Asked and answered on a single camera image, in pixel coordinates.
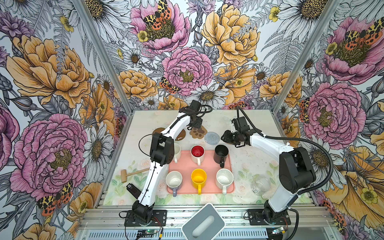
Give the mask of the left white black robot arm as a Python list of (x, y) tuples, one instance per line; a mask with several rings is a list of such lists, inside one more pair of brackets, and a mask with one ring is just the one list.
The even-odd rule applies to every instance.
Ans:
[(151, 164), (145, 186), (140, 191), (133, 184), (127, 185), (127, 191), (136, 198), (128, 220), (131, 219), (141, 225), (148, 225), (151, 222), (159, 179), (174, 159), (176, 137), (184, 128), (200, 127), (202, 117), (212, 111), (213, 107), (193, 100), (187, 107), (179, 109), (177, 117), (165, 130), (152, 135), (151, 148), (147, 154)]

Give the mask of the glossy brown round coaster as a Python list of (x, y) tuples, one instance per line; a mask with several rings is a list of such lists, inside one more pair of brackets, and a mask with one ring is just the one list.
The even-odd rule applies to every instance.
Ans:
[(176, 141), (181, 141), (183, 140), (184, 138), (186, 137), (186, 131), (185, 130), (182, 130), (178, 136), (176, 137)]

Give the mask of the grey blue round coaster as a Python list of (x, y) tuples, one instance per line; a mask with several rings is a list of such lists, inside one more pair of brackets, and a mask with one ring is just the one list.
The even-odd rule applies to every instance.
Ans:
[(215, 132), (208, 132), (205, 135), (204, 139), (207, 144), (212, 146), (217, 145), (221, 140), (220, 136)]

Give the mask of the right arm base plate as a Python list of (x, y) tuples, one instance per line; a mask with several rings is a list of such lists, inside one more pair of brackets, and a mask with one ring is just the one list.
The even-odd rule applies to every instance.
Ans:
[(289, 226), (292, 224), (287, 210), (276, 213), (270, 209), (249, 209), (247, 214), (251, 226)]

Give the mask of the brown paw print coaster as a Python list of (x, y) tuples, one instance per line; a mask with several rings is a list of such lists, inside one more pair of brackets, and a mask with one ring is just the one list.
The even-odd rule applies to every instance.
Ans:
[(207, 133), (208, 131), (204, 126), (201, 126), (200, 128), (192, 128), (190, 130), (190, 135), (193, 139), (203, 139)]

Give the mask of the black mug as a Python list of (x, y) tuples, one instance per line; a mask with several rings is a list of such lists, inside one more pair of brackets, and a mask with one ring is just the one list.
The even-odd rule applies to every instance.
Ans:
[(214, 161), (220, 165), (220, 168), (225, 167), (226, 159), (229, 155), (229, 149), (224, 145), (217, 145), (215, 147)]

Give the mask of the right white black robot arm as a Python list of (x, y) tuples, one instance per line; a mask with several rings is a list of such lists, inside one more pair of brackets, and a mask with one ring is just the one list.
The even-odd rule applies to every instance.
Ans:
[[(331, 180), (334, 162), (329, 151), (322, 145), (304, 138), (268, 136), (256, 128), (241, 107), (236, 110), (237, 117), (232, 120), (234, 131), (226, 130), (221, 139), (236, 148), (252, 146), (279, 161), (280, 185), (265, 202), (262, 212), (263, 220), (272, 225), (286, 215), (300, 195), (319, 189)], [(291, 140), (311, 144), (323, 152), (328, 171), (321, 182), (315, 182), (317, 177), (308, 151), (304, 147), (290, 146)]]

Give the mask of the matte brown round coaster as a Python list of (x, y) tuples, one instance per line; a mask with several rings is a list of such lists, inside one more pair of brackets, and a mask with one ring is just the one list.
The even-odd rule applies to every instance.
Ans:
[(153, 131), (152, 135), (155, 135), (155, 134), (162, 134), (164, 130), (165, 130), (165, 128), (156, 128), (156, 129)]

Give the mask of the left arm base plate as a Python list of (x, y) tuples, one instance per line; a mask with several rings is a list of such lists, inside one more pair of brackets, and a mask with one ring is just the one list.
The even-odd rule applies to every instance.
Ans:
[(149, 223), (145, 223), (140, 220), (139, 217), (136, 217), (132, 214), (132, 210), (128, 211), (127, 215), (124, 217), (125, 227), (165, 227), (167, 221), (167, 211), (166, 210), (153, 210), (153, 216)]

